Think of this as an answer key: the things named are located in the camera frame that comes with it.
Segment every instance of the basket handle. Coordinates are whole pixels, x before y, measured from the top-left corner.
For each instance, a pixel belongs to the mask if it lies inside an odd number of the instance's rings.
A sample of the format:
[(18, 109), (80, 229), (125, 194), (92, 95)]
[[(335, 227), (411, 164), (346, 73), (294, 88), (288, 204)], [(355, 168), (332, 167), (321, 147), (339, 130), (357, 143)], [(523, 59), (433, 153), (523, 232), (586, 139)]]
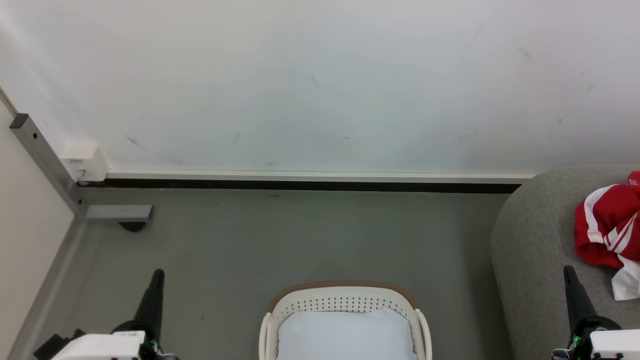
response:
[(415, 313), (418, 314), (420, 320), (420, 326), (422, 327), (422, 336), (424, 337), (424, 359), (433, 360), (433, 349), (431, 346), (431, 332), (429, 331), (429, 325), (427, 325), (427, 319), (424, 318), (422, 311), (416, 309)]
[(269, 324), (269, 319), (271, 318), (271, 313), (267, 313), (264, 315), (262, 319), (262, 325), (260, 325), (260, 340), (258, 341), (258, 358), (259, 360), (266, 360), (266, 351), (267, 351), (267, 326)]

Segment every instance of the white wall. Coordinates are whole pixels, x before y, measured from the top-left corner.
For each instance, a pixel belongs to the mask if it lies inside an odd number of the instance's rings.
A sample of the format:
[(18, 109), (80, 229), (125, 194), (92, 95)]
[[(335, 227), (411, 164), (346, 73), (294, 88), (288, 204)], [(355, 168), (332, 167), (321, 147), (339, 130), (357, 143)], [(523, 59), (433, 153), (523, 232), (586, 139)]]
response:
[(6, 359), (73, 219), (9, 130), (0, 102), (0, 359)]
[(97, 142), (114, 170), (535, 173), (640, 154), (635, 0), (0, 4), (0, 84), (57, 149)]

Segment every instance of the black baseboard strip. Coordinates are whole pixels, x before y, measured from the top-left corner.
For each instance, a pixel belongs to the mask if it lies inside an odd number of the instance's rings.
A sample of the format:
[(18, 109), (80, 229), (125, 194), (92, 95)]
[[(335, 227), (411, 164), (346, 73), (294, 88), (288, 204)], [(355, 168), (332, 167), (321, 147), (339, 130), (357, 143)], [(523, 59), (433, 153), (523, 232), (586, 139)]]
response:
[(82, 182), (82, 188), (144, 189), (258, 189), (325, 190), (365, 192), (434, 192), (434, 193), (513, 193), (519, 184), (450, 184), (450, 183), (352, 183), (329, 181), (242, 181), (242, 180), (162, 180), (105, 179)]

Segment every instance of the brown basket rim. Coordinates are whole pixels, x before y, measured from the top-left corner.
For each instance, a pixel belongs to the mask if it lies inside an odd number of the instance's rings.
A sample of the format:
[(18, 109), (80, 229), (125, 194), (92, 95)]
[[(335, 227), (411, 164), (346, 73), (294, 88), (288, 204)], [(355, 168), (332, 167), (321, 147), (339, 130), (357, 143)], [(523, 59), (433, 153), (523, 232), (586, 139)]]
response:
[(380, 281), (316, 281), (316, 282), (306, 282), (304, 284), (290, 286), (284, 290), (282, 290), (269, 304), (269, 313), (273, 313), (273, 310), (276, 308), (276, 305), (284, 298), (286, 295), (300, 290), (309, 290), (315, 288), (340, 288), (340, 287), (354, 287), (360, 286), (365, 288), (383, 288), (395, 291), (396, 293), (402, 295), (408, 302), (411, 304), (414, 310), (419, 309), (418, 303), (413, 299), (409, 291), (406, 291), (404, 288), (391, 284), (390, 282), (380, 282)]

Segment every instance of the white cloth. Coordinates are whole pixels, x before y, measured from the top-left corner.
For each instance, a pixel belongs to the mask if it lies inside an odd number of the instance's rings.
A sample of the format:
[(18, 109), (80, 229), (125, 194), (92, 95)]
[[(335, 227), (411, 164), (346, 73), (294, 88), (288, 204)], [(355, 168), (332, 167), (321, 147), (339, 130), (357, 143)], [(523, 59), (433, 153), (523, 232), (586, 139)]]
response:
[(298, 311), (278, 331), (278, 360), (416, 360), (409, 322), (371, 313)]
[(611, 279), (613, 298), (631, 300), (640, 297), (640, 261), (633, 261), (618, 255), (623, 267)]

